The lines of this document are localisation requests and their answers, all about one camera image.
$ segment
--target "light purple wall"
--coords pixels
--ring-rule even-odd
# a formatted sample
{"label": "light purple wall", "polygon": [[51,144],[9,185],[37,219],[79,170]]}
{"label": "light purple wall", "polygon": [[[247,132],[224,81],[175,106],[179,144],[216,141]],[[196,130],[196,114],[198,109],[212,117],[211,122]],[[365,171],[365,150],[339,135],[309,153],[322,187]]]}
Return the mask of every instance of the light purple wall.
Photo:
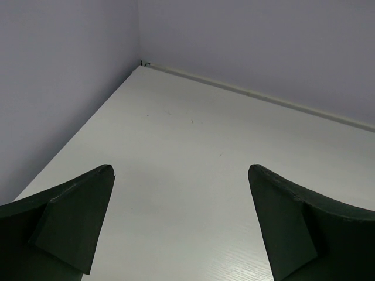
{"label": "light purple wall", "polygon": [[137,0],[0,2],[0,205],[139,65]]}
{"label": "light purple wall", "polygon": [[375,125],[375,1],[138,6],[146,61]]}

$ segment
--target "baseboard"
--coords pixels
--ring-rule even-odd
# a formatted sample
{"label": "baseboard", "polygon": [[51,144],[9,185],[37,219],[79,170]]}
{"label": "baseboard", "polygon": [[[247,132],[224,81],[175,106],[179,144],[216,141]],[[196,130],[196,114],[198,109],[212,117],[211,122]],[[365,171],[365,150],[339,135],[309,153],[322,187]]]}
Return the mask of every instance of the baseboard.
{"label": "baseboard", "polygon": [[346,117],[343,117],[343,116],[340,116],[340,115],[320,111],[320,110],[317,110],[317,109],[314,109],[314,108],[305,107],[303,105],[294,104],[292,102],[285,101],[285,100],[275,98],[275,97],[271,97],[269,95],[265,95],[265,94],[262,94],[260,92],[251,91],[251,90],[248,90],[248,89],[245,89],[245,88],[236,87],[234,85],[226,84],[226,83],[223,83],[221,81],[209,79],[209,78],[202,77],[202,76],[199,76],[199,75],[195,75],[195,74],[192,74],[192,73],[187,73],[187,72],[182,71],[182,70],[178,70],[178,69],[174,69],[174,68],[170,68],[170,67],[166,67],[166,66],[161,66],[161,65],[158,65],[158,64],[153,64],[153,63],[146,62],[146,61],[143,61],[143,62],[144,62],[142,64],[143,66],[149,67],[149,68],[154,69],[154,70],[158,70],[158,71],[162,71],[162,72],[165,72],[165,73],[168,73],[168,74],[172,74],[172,75],[176,75],[176,76],[179,76],[179,77],[187,78],[187,79],[197,81],[197,82],[200,82],[200,83],[203,83],[203,84],[215,86],[217,88],[221,88],[221,89],[224,89],[224,90],[236,92],[236,93],[241,94],[241,95],[246,95],[248,97],[256,98],[258,100],[262,100],[262,101],[270,102],[270,103],[273,103],[273,104],[281,105],[283,107],[298,110],[298,111],[301,111],[301,112],[304,112],[304,113],[307,113],[307,114],[311,114],[311,115],[314,115],[314,116],[325,118],[325,119],[328,119],[328,120],[331,120],[331,121],[335,121],[335,122],[338,122],[338,123],[341,123],[341,124],[349,125],[349,126],[352,126],[352,127],[355,127],[355,128],[359,128],[359,129],[362,129],[362,130],[369,131],[369,132],[375,132],[375,126],[370,125],[370,124],[358,122],[358,121],[350,119],[350,118],[346,118]]}

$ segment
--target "black plastic part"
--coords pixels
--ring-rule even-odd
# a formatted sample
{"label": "black plastic part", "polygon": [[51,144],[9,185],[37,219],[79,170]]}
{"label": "black plastic part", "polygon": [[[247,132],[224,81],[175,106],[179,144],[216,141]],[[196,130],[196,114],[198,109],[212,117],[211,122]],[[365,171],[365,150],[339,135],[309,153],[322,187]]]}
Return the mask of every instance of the black plastic part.
{"label": "black plastic part", "polygon": [[260,166],[249,181],[275,281],[375,280],[375,212]]}
{"label": "black plastic part", "polygon": [[0,207],[0,280],[89,274],[114,184],[110,165]]}

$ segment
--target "white wood grain surface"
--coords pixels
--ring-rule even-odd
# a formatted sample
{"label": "white wood grain surface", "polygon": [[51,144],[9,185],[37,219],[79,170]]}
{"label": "white wood grain surface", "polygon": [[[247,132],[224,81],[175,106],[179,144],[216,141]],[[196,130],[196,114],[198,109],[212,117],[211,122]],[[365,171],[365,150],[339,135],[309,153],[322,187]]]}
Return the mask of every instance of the white wood grain surface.
{"label": "white wood grain surface", "polygon": [[139,67],[18,197],[108,163],[87,281],[270,281],[247,180],[260,163],[375,210],[375,134]]}

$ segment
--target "white tabletop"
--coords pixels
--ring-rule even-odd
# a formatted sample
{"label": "white tabletop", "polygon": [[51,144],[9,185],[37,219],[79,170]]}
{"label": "white tabletop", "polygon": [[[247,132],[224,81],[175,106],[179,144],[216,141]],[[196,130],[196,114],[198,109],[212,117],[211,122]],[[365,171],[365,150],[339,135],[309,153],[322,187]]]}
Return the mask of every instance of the white tabletop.
{"label": "white tabletop", "polygon": [[139,67],[18,197],[101,164],[114,191],[88,281],[272,280],[260,163],[375,210],[375,134]]}

